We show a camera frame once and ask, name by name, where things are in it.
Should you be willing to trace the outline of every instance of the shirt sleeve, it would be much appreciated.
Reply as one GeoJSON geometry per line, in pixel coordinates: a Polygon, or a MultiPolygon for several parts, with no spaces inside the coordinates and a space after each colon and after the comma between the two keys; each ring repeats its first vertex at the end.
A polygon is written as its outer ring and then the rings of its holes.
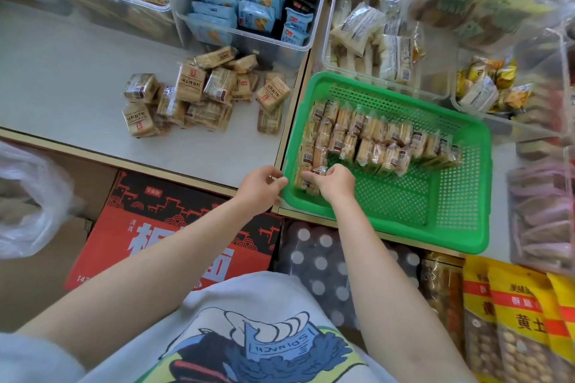
{"type": "Polygon", "coordinates": [[[0,333],[0,376],[6,383],[76,383],[84,367],[59,346],[43,339],[0,333]]]}

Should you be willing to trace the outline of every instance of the bag of peanuts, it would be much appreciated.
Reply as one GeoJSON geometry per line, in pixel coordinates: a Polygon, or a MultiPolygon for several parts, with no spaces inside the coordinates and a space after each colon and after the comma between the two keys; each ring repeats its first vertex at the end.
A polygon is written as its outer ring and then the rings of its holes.
{"type": "Polygon", "coordinates": [[[565,321],[573,348],[575,349],[575,281],[557,274],[548,273],[547,277],[549,277],[553,285],[561,316],[563,321],[565,321]]]}
{"type": "Polygon", "coordinates": [[[480,382],[505,379],[487,272],[490,259],[468,256],[464,265],[464,327],[467,365],[480,382]]]}
{"type": "Polygon", "coordinates": [[[547,278],[517,266],[490,266],[488,277],[506,381],[553,383],[545,318],[532,292],[548,285],[547,278]]]}
{"type": "Polygon", "coordinates": [[[545,328],[549,336],[549,347],[553,353],[553,381],[556,383],[575,382],[575,350],[567,325],[561,317],[561,310],[555,292],[549,286],[531,289],[539,301],[545,318],[545,328]]]}

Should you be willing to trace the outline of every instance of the white shelf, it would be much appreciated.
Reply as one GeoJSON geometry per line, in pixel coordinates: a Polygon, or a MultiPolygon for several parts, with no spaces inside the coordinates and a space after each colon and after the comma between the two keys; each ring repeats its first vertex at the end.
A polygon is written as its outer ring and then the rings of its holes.
{"type": "Polygon", "coordinates": [[[0,127],[234,188],[276,161],[281,136],[257,132],[255,102],[234,106],[226,133],[198,126],[130,136],[122,117],[127,80],[156,73],[173,84],[184,50],[3,1],[0,48],[0,127]]]}

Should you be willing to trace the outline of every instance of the pile of wrapped biscuits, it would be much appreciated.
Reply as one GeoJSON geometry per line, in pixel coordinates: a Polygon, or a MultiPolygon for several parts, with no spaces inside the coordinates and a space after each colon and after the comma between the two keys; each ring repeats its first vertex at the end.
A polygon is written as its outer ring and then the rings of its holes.
{"type": "Polygon", "coordinates": [[[403,176],[412,161],[431,170],[457,167],[461,149],[451,135],[414,128],[410,121],[388,119],[362,105],[336,98],[313,103],[298,155],[295,187],[311,195],[319,191],[302,171],[324,176],[328,158],[367,174],[403,176]]]}
{"type": "Polygon", "coordinates": [[[237,57],[231,46],[182,62],[174,86],[157,81],[154,74],[133,75],[124,90],[129,102],[124,109],[128,130],[137,138],[163,135],[172,126],[196,124],[225,132],[233,102],[259,103],[258,131],[279,132],[282,103],[291,94],[282,73],[266,73],[262,88],[256,55],[237,57]]]}
{"type": "Polygon", "coordinates": [[[423,28],[400,16],[401,0],[336,0],[326,60],[346,76],[367,75],[415,86],[425,57],[423,28]]]}

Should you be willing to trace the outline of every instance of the hand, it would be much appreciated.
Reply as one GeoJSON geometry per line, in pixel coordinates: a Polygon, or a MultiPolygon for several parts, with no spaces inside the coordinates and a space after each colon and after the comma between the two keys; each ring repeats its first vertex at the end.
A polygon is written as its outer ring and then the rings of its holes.
{"type": "Polygon", "coordinates": [[[339,200],[355,199],[355,177],[340,163],[327,170],[325,176],[311,171],[303,171],[301,176],[315,183],[321,195],[332,205],[339,200]]]}
{"type": "Polygon", "coordinates": [[[276,167],[265,165],[244,177],[234,200],[240,201],[249,214],[255,216],[279,202],[279,192],[288,184],[287,181],[276,167]]]}

